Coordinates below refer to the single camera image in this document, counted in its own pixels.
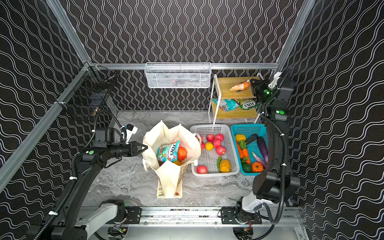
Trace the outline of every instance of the white plastic basket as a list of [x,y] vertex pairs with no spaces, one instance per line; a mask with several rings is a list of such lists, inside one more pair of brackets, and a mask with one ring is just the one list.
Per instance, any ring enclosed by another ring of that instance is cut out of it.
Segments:
[[200,158],[198,160],[198,166],[206,166],[208,169],[208,173],[199,174],[197,173],[197,167],[191,164],[192,173],[199,177],[222,177],[238,174],[240,167],[238,164],[238,160],[236,157],[235,145],[233,143],[232,134],[230,128],[225,124],[205,124],[205,125],[195,125],[190,128],[190,132],[201,134],[204,138],[204,142],[207,143],[207,135],[208,134],[219,134],[222,133],[224,135],[224,140],[221,142],[221,145],[225,147],[227,150],[223,159],[227,159],[231,163],[231,171],[221,173],[217,169],[217,159],[219,155],[216,153],[216,149],[212,149],[208,151],[204,149],[201,151]]
[[150,88],[209,88],[211,63],[146,63]]

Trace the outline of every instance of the gray marble tabletop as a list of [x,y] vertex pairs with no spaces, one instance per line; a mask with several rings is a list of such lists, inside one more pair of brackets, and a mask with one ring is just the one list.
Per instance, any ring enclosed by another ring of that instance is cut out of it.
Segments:
[[[131,141],[138,142],[142,142],[144,134],[160,120],[169,128],[179,123],[187,129],[193,125],[209,123],[207,112],[201,111],[121,111],[118,120],[123,125],[130,123],[138,127],[137,133],[131,137]],[[246,121],[253,123],[254,120],[223,119],[218,120],[217,124],[227,124],[230,127]],[[95,206],[106,199],[123,199],[126,205],[133,206],[234,206],[241,196],[248,195],[252,190],[253,177],[241,172],[226,177],[197,177],[192,174],[191,167],[188,167],[183,177],[182,199],[157,199],[157,180],[153,170],[144,170],[141,155],[124,157],[119,163],[101,170],[83,205]]]

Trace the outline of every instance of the carrot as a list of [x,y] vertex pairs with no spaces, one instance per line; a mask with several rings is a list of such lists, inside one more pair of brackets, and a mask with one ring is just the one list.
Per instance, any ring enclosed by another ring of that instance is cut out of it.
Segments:
[[240,148],[240,146],[239,146],[239,143],[236,142],[236,144],[237,144],[237,150],[238,150],[238,152],[239,152],[239,157],[240,157],[240,159],[242,159],[242,158],[244,157],[244,154],[243,154],[243,152],[241,151],[241,148]]
[[243,154],[244,154],[244,157],[247,157],[247,163],[249,165],[251,165],[251,160],[249,159],[249,154],[248,154],[248,150],[246,148],[243,149]]

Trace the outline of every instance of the teal plastic basket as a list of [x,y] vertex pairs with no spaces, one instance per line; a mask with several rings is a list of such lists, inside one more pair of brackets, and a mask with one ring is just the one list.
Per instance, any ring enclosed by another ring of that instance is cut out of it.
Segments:
[[[245,135],[246,138],[249,138],[252,134],[256,133],[259,137],[263,137],[266,147],[269,148],[268,134],[266,132],[266,127],[264,126],[264,124],[236,124],[236,125],[232,125],[231,132],[232,132],[232,138],[235,145],[236,145],[236,139],[235,139],[236,134],[243,134]],[[241,167],[241,161],[240,161],[240,156],[239,156],[237,147],[235,147],[235,149],[236,149],[236,157],[239,162],[240,171],[242,172],[242,174],[247,176],[259,175],[260,174],[259,172],[253,173],[253,172],[243,171],[243,168]],[[261,154],[259,147],[257,146],[257,141],[253,141],[252,143],[247,144],[247,149],[248,149],[251,164],[256,161],[255,158],[253,157],[252,152],[254,152],[259,158],[264,160],[264,157]]]

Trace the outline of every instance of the purple eggplant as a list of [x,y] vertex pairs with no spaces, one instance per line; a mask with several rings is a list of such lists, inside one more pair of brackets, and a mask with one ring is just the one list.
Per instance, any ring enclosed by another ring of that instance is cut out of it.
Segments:
[[252,152],[253,157],[255,160],[263,165],[264,168],[266,168],[266,162],[264,162],[261,158],[259,158],[256,153]]
[[259,146],[259,150],[262,153],[264,157],[264,161],[268,162],[268,149],[265,145],[263,137],[258,137],[257,138],[257,146]]

